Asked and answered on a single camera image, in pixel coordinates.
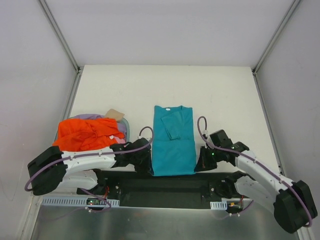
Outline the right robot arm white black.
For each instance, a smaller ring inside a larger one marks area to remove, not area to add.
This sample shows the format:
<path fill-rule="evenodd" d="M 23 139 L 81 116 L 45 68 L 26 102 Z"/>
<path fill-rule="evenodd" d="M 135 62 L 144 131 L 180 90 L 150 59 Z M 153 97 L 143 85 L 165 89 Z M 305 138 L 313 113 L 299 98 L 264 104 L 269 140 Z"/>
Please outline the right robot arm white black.
<path fill-rule="evenodd" d="M 271 212 L 278 225 L 290 234 L 312 226 L 318 211 L 306 182 L 271 170 L 244 143 L 233 143 L 224 130 L 202 134 L 201 138 L 205 145 L 200 148 L 196 172 L 216 169 L 219 162 L 238 168 L 215 189 L 217 194 L 227 199 L 249 197 Z"/>

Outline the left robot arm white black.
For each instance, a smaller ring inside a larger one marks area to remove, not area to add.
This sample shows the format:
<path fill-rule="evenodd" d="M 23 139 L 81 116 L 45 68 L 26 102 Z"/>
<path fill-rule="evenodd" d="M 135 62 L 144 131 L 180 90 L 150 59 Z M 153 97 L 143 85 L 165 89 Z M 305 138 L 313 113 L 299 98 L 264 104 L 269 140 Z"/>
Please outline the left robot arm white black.
<path fill-rule="evenodd" d="M 151 169 L 151 143 L 144 137 L 134 142 L 116 143 L 98 150 L 63 151 L 51 146 L 27 165 L 29 180 L 25 191 L 42 196 L 57 188 L 83 188 L 99 195 L 106 183 L 99 171 L 134 166 L 136 172 Z"/>

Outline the teal t shirt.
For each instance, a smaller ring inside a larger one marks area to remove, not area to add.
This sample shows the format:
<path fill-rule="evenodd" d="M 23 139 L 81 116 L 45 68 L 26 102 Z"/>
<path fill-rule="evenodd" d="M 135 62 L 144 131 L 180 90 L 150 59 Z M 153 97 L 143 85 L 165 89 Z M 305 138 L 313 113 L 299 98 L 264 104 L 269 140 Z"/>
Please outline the teal t shirt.
<path fill-rule="evenodd" d="M 154 107 L 152 169 L 156 177 L 193 175 L 196 167 L 193 109 Z"/>

